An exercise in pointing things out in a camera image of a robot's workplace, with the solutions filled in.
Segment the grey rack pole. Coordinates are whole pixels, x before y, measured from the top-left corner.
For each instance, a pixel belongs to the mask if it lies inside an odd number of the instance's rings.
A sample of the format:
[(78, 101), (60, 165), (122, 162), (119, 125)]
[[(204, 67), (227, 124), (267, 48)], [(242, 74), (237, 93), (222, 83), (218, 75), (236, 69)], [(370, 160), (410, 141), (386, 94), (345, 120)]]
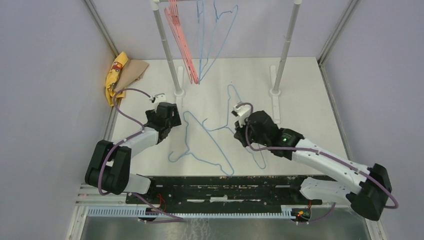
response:
[(271, 65), (269, 68), (270, 80), (272, 84), (272, 88), (269, 90), (269, 95), (271, 98), (272, 119), (276, 124), (280, 124), (282, 120), (280, 111), (280, 96), (282, 95), (282, 92), (280, 90), (280, 85), (302, 2), (302, 0), (293, 1), (293, 7), (286, 31), (286, 36), (284, 37), (284, 44), (278, 66)]
[(150, 7), (153, 11), (153, 15), (155, 18), (155, 22), (157, 25), (157, 29), (160, 35), (160, 40), (162, 43), (162, 47), (165, 53), (166, 61), (168, 63), (169, 71), (171, 74), (171, 79), (174, 85), (174, 96), (176, 105), (178, 108), (178, 111), (181, 113), (183, 111), (183, 99), (185, 97), (185, 90), (183, 89), (184, 85), (184, 68), (182, 66), (179, 66), (178, 68), (175, 67), (174, 60), (172, 57), (172, 53), (170, 50), (170, 46), (168, 43), (168, 39), (165, 32), (164, 23), (162, 20), (162, 16), (160, 13), (160, 0), (150, 0)]

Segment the beige cloth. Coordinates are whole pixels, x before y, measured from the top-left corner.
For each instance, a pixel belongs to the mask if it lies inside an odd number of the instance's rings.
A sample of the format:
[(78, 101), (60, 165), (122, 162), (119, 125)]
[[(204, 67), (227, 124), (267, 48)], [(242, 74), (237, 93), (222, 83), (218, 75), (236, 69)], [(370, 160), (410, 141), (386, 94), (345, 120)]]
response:
[(119, 75), (118, 81), (113, 87), (115, 92), (124, 89), (134, 81), (141, 79), (149, 63), (144, 60), (130, 59), (124, 66)]

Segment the right grey rack pole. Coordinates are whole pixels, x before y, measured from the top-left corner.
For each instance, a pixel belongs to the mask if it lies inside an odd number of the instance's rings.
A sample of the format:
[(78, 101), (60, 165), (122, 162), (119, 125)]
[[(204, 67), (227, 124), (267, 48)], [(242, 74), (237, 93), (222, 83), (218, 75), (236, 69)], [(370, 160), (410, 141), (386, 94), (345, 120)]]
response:
[(280, 111), (280, 96), (282, 95), (282, 92), (280, 90), (280, 85), (302, 2), (302, 0), (293, 1), (293, 7), (286, 31), (286, 36), (284, 37), (284, 44), (278, 66), (271, 65), (269, 68), (270, 80), (272, 84), (272, 88), (269, 90), (269, 95), (271, 98), (272, 119), (276, 124), (280, 124), (282, 120)]

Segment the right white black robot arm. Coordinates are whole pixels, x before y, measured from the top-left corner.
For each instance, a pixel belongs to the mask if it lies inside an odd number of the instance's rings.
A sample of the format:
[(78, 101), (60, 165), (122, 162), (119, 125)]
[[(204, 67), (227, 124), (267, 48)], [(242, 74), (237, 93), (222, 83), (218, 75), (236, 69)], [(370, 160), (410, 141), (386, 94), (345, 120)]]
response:
[(340, 158), (317, 146), (301, 133), (279, 128), (263, 110), (252, 111), (247, 105), (235, 107), (234, 138), (244, 148), (254, 152), (269, 151), (309, 166), (330, 177), (319, 180), (306, 177), (300, 185), (289, 189), (289, 199), (295, 204), (321, 200), (349, 205), (361, 217), (380, 220), (385, 209), (396, 209), (399, 203), (392, 195), (392, 184), (387, 169), (376, 163), (372, 167)]

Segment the yellow printed cloth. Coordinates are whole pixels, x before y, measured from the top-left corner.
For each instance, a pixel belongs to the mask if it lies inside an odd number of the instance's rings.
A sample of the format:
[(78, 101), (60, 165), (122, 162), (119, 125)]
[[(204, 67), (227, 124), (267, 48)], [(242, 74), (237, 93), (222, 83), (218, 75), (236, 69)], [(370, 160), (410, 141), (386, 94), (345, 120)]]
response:
[(125, 52), (121, 52), (113, 61), (109, 72), (105, 79), (105, 97), (110, 107), (113, 104), (113, 96), (116, 94), (114, 86), (117, 84), (121, 71), (125, 64), (129, 61), (129, 58)]

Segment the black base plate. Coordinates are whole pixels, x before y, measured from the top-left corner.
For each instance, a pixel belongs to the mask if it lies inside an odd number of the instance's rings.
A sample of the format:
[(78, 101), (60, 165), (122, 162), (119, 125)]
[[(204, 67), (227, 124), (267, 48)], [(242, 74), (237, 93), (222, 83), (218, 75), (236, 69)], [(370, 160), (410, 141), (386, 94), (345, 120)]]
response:
[(300, 192), (305, 175), (154, 176), (142, 197), (170, 214), (270, 214), (281, 206), (322, 205)]

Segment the left grey rack pole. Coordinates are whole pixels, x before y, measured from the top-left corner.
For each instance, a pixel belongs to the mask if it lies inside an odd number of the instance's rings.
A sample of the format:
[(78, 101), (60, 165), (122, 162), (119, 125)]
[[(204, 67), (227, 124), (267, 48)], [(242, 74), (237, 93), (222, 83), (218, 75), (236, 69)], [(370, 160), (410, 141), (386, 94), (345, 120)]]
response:
[(160, 35), (160, 40), (162, 43), (162, 47), (165, 53), (166, 61), (168, 63), (169, 71), (171, 74), (171, 79), (174, 85), (174, 96), (176, 105), (178, 108), (178, 111), (181, 113), (183, 111), (183, 99), (185, 97), (185, 90), (183, 89), (184, 85), (184, 68), (182, 66), (179, 66), (178, 68), (175, 67), (174, 60), (172, 57), (172, 53), (170, 50), (170, 46), (168, 43), (168, 39), (165, 32), (164, 23), (162, 20), (162, 16), (160, 13), (160, 0), (150, 0), (150, 7), (153, 11), (153, 15), (155, 18), (155, 22), (157, 25), (157, 29)]

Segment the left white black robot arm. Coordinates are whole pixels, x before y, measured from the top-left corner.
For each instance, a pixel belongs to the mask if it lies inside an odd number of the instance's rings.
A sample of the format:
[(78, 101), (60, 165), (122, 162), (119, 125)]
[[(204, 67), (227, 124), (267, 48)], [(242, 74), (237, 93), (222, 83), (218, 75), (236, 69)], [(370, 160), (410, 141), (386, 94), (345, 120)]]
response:
[(86, 184), (97, 187), (101, 194), (134, 192), (144, 203), (150, 204), (156, 200), (158, 191), (151, 186), (153, 180), (130, 173), (131, 160), (147, 148), (158, 145), (173, 127), (182, 123), (175, 103), (160, 102), (145, 114), (147, 123), (144, 129), (117, 142), (97, 142), (85, 173)]

